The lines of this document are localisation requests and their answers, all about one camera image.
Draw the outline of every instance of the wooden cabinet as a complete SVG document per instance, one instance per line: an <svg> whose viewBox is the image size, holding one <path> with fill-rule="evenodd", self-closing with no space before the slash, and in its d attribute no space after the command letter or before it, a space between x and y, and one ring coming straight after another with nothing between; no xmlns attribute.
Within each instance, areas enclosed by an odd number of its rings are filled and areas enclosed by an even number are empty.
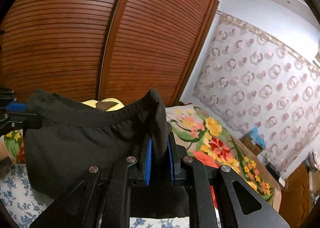
<svg viewBox="0 0 320 228"><path fill-rule="evenodd" d="M183 89L217 0L16 0L1 23L2 84L131 103Z"/></svg>

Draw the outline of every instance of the white curtain with circles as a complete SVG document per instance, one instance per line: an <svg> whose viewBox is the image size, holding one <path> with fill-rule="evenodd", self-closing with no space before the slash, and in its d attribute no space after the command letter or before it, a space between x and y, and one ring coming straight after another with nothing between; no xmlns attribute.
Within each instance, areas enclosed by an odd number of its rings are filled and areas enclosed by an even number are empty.
<svg viewBox="0 0 320 228"><path fill-rule="evenodd" d="M283 174L319 134L319 75L275 37L222 15L193 95L235 131L257 126Z"/></svg>

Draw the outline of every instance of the triangular cutout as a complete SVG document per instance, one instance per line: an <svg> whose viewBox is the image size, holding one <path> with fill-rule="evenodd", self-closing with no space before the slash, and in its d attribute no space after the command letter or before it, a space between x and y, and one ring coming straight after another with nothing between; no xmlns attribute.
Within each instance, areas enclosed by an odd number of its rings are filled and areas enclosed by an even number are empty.
<svg viewBox="0 0 320 228"><path fill-rule="evenodd" d="M250 192L240 184L239 181L232 182L233 188L236 191L241 210L244 215L249 215L262 208L262 205L250 194Z"/></svg>

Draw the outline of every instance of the yellow cloth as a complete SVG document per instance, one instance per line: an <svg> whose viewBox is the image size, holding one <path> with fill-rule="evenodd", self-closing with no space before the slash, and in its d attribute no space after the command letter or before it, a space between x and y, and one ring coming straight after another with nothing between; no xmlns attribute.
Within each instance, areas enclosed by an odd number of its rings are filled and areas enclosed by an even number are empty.
<svg viewBox="0 0 320 228"><path fill-rule="evenodd" d="M102 100L102 101L113 101L113 102L116 102L116 103L117 103L117 105L111 107L111 108L108 109L107 111L118 110L118 109L121 109L121 108L124 107L123 103L120 102L119 100L115 99L115 98L107 98L107 99L104 99L104 100ZM90 106L90 107L95 108L97 102L98 102L98 101L96 101L96 100L87 100L87 101L84 101L84 102L82 102L82 103L85 104L85 105L88 105L88 106Z"/></svg>

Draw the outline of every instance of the white wall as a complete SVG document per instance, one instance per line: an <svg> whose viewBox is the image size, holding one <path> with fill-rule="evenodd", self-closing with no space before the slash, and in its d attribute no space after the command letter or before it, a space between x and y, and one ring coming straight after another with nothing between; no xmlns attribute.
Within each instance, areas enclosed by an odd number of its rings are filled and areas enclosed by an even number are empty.
<svg viewBox="0 0 320 228"><path fill-rule="evenodd" d="M275 36L280 41L287 44L304 58L312 62L318 52L320 32L309 22L293 13L291 10L274 3L270 0L219 0L219 10L237 17L252 24L261 30ZM219 15L216 15L210 27L199 58L191 73L188 83L183 91L180 101L183 103L194 103L207 111L198 99L192 96L199 71L204 61L207 49L217 26ZM240 133L233 133L236 137L242 136ZM306 158L308 152L315 148L320 152L320 140L316 140L312 145L306 147L291 165L287 173L292 172Z"/></svg>

